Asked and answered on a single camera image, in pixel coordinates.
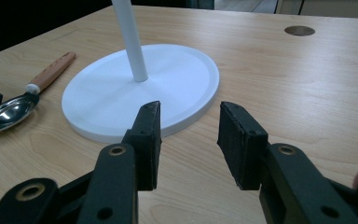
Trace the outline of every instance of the table surface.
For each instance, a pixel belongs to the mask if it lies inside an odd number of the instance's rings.
[[[216,144],[219,105],[245,107],[270,143],[301,148],[321,171],[351,186],[358,172],[358,19],[134,7],[141,42],[177,44],[209,55],[221,83],[212,108],[162,139],[158,187],[139,193],[140,223],[265,223],[258,191],[241,191]],[[316,33],[288,35],[305,25]],[[107,7],[0,52],[4,100],[65,52],[77,58],[42,92],[32,115],[0,132],[0,198],[34,177],[59,186],[86,174],[106,146],[77,134],[62,93],[90,63],[124,49]]]

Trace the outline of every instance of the wooden spoon handle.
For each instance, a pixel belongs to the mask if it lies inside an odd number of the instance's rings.
[[[49,67],[43,70],[39,75],[34,77],[31,82],[26,86],[26,91],[38,94],[47,88],[62,72],[69,66],[75,59],[76,55],[73,52],[68,52],[62,55]]]

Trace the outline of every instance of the metal spoon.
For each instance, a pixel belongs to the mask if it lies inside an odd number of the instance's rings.
[[[39,102],[38,94],[68,67],[75,56],[73,52],[64,54],[31,80],[25,88],[26,93],[2,103],[0,105],[0,131],[14,126],[30,115]]]

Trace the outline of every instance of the white pole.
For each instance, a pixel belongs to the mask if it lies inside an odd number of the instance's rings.
[[[126,45],[133,79],[137,82],[147,80],[144,55],[139,40],[138,29],[132,12],[131,0],[112,0],[124,44]]]

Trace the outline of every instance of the white circular base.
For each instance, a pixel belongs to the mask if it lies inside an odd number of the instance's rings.
[[[204,53],[177,45],[142,46],[148,80],[135,82],[126,50],[101,58],[77,74],[62,97],[63,114],[81,135],[118,143],[139,108],[161,102],[161,136],[198,120],[212,105],[219,71]]]

